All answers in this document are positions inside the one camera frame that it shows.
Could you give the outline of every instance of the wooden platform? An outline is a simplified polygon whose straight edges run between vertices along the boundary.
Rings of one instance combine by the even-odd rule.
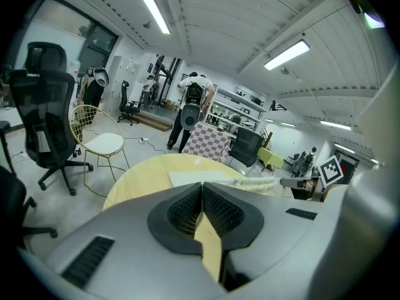
[[[156,119],[153,119],[152,117],[144,116],[140,113],[134,114],[132,116],[132,120],[135,120],[139,123],[143,123],[149,127],[152,127],[154,129],[161,130],[164,132],[170,130],[173,127],[172,123],[156,120]]]

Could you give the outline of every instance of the fluorescent light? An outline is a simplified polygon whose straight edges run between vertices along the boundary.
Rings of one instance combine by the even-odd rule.
[[[337,124],[337,123],[331,123],[331,122],[327,122],[327,121],[321,121],[322,124],[325,124],[327,126],[331,126],[331,127],[336,127],[336,128],[341,128],[341,129],[346,129],[346,130],[350,130],[351,131],[351,127],[349,126],[343,126],[342,124]]]
[[[284,124],[285,126],[289,126],[289,127],[296,127],[294,124],[290,124],[290,123],[281,122],[281,124]]]
[[[167,24],[164,21],[163,16],[161,15],[160,10],[157,7],[157,4],[154,0],[143,0],[144,3],[146,3],[146,6],[149,8],[152,16],[156,20],[158,26],[160,27],[162,33],[164,34],[169,34],[169,29],[167,27]]]
[[[295,45],[291,46],[288,50],[283,51],[280,55],[265,64],[267,70],[272,70],[281,64],[299,56],[310,50],[310,47],[304,40],[300,40]]]
[[[385,28],[385,25],[382,21],[376,20],[373,17],[371,17],[368,13],[364,13],[364,17],[367,20],[368,26],[371,29],[377,29],[377,28]]]
[[[335,146],[337,146],[338,148],[341,148],[341,149],[343,149],[343,150],[346,150],[346,151],[349,151],[350,153],[355,153],[353,150],[350,150],[350,149],[348,149],[348,148],[346,148],[346,147],[343,147],[343,146],[341,146],[341,145],[339,145],[339,144],[337,144],[337,143],[335,143]]]

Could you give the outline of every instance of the chair caster wheel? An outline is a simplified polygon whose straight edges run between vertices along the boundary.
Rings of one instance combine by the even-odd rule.
[[[57,231],[54,230],[54,231],[50,232],[50,236],[51,236],[53,239],[56,239],[56,238],[58,237]]]

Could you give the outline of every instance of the wooden tabletop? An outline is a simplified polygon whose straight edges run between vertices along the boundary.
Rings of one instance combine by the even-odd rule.
[[[193,154],[164,154],[152,157],[125,172],[112,187],[103,210],[125,200],[146,196],[173,187],[168,172],[222,171],[230,178],[243,178],[235,170],[217,161]],[[203,215],[194,235],[202,243],[202,263],[217,281],[221,263],[221,240]]]

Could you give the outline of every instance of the wire chair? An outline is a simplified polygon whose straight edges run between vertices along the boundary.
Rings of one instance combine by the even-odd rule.
[[[116,182],[110,157],[120,151],[124,153],[126,164],[129,167],[128,160],[124,152],[124,136],[114,119],[98,107],[83,104],[75,107],[69,117],[69,127],[77,143],[85,149],[84,162],[86,154],[89,151],[97,155],[98,167],[109,167],[112,177]],[[108,161],[108,166],[99,165],[99,157],[104,157]],[[83,172],[83,183],[93,193],[100,195],[86,184],[86,171]]]

